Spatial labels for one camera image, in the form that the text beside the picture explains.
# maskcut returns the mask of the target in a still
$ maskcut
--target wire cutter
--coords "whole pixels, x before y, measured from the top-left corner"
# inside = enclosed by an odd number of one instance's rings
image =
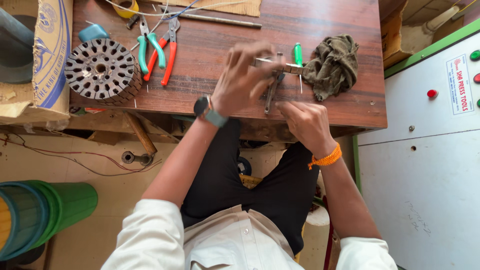
[[[160,69],[164,69],[165,54],[163,54],[162,47],[156,41],[156,34],[150,33],[150,30],[148,30],[147,20],[143,15],[142,21],[140,22],[140,32],[142,33],[142,35],[137,38],[138,43],[140,43],[140,48],[138,49],[138,63],[140,64],[142,73],[148,74],[149,72],[145,63],[145,51],[147,49],[147,41],[150,41],[150,43],[152,43],[153,47],[155,48],[154,54],[158,54],[158,67]]]
[[[180,22],[177,17],[170,19],[168,23],[168,31],[163,35],[163,37],[158,41],[160,47],[164,47],[168,41],[170,41],[170,57],[168,59],[168,66],[163,75],[163,80],[160,82],[163,86],[167,85],[168,78],[170,78],[170,73],[172,72],[173,62],[175,60],[175,54],[177,52],[177,34],[176,31],[180,28]],[[153,52],[148,62],[149,73],[144,76],[144,80],[148,81],[150,79],[150,74],[155,64],[157,53]]]

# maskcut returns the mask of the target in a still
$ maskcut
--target white shirt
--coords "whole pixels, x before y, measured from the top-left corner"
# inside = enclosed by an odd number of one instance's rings
[[[397,270],[385,241],[347,237],[337,269]],[[102,270],[301,270],[280,230],[253,209],[235,206],[183,229],[179,208],[140,200],[123,220],[117,248]]]

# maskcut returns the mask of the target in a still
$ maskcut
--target green button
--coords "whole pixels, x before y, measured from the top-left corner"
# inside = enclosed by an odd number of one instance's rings
[[[476,50],[472,54],[470,54],[470,59],[472,61],[477,61],[478,59],[480,59],[480,50]]]

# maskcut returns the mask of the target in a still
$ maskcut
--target green screwdriver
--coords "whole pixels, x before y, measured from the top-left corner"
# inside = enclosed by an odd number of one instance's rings
[[[294,52],[294,55],[295,55],[295,63],[299,67],[302,67],[303,59],[302,59],[302,56],[301,56],[301,46],[300,46],[299,42],[297,42],[295,44],[295,46],[293,47],[293,52]],[[303,94],[303,88],[301,86],[301,75],[299,75],[299,76],[300,76],[300,93]]]

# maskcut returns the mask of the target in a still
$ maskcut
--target red wire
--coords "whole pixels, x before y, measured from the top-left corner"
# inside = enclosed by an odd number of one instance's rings
[[[47,153],[55,153],[55,154],[90,154],[90,155],[97,155],[97,156],[101,156],[101,157],[107,158],[109,161],[113,162],[113,163],[114,163],[115,165],[117,165],[119,168],[121,168],[121,169],[123,169],[123,170],[126,170],[126,171],[131,171],[131,172],[139,172],[139,171],[141,171],[141,170],[143,170],[143,169],[145,169],[145,168],[150,167],[148,170],[142,171],[142,172],[147,172],[147,171],[151,170],[154,166],[158,165],[159,162],[161,161],[161,160],[159,160],[159,161],[157,161],[157,162],[155,162],[155,163],[153,163],[153,164],[150,164],[150,165],[148,165],[148,166],[146,166],[146,167],[144,167],[144,168],[141,168],[141,169],[128,169],[128,168],[125,168],[125,167],[123,167],[122,165],[120,165],[120,164],[119,164],[118,162],[116,162],[113,158],[108,157],[108,156],[105,156],[105,155],[102,155],[102,154],[97,154],[97,153],[92,153],[92,152],[56,152],[56,151],[44,150],[44,149],[35,148],[35,147],[28,147],[28,146],[26,146],[26,145],[19,144],[19,143],[15,143],[15,142],[9,141],[9,140],[7,140],[7,139],[1,139],[1,138],[0,138],[0,140],[1,140],[1,141],[4,141],[5,143],[8,142],[8,143],[12,143],[12,144],[16,144],[16,145],[23,146],[23,147],[25,147],[25,148],[31,148],[31,149],[35,149],[35,150],[37,150],[37,151],[43,151],[43,152],[47,152]]]

